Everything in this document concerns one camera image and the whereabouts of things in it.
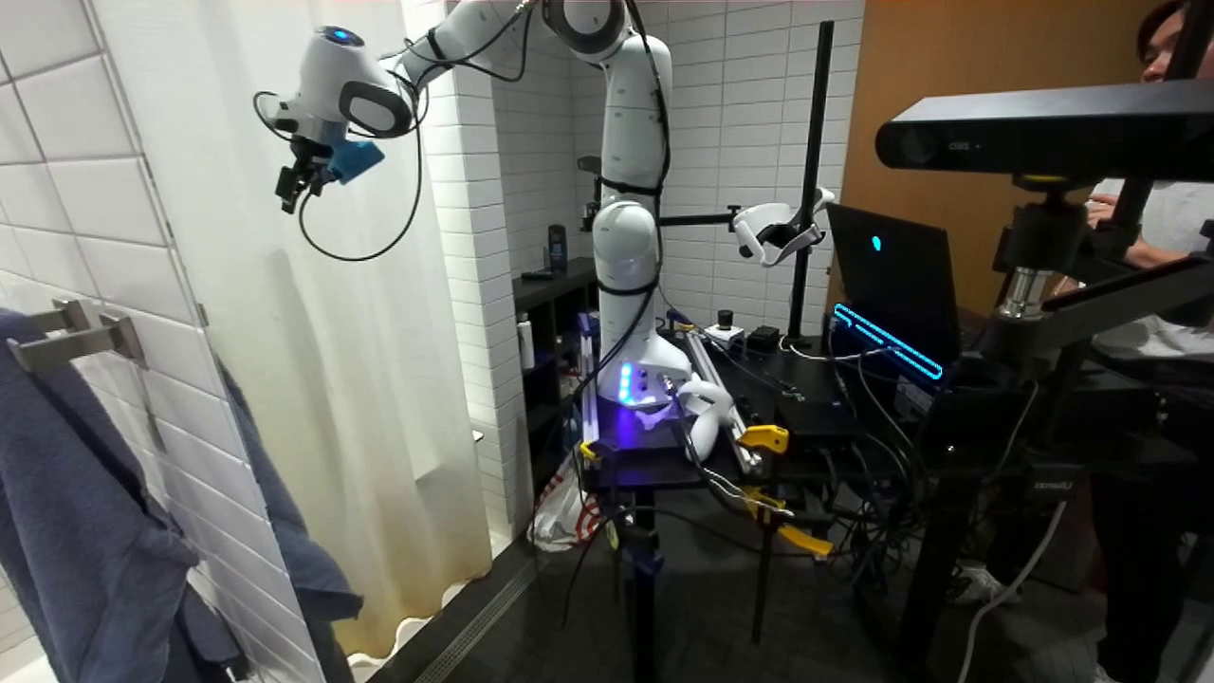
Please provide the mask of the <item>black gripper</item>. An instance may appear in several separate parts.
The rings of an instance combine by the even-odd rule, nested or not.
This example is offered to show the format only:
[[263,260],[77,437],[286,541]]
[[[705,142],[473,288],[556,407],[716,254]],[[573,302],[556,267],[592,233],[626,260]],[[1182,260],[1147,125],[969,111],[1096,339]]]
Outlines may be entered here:
[[276,202],[286,212],[298,203],[302,195],[317,195],[330,176],[330,147],[308,138],[287,142],[291,164],[276,172]]

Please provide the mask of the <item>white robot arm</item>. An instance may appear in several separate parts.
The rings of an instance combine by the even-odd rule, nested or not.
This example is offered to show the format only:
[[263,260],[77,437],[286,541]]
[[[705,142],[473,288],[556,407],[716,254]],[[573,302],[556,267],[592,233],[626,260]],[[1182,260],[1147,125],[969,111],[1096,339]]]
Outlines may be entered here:
[[383,158],[380,142],[421,125],[432,80],[469,67],[515,19],[540,12],[573,55],[603,72],[599,210],[592,259],[599,293],[594,394],[649,410],[694,367],[656,332],[660,197],[673,168],[673,53],[646,31],[632,0],[455,0],[421,39],[373,55],[349,28],[317,28],[291,97],[255,96],[255,112],[291,147],[276,202],[298,212],[325,181],[349,181]]

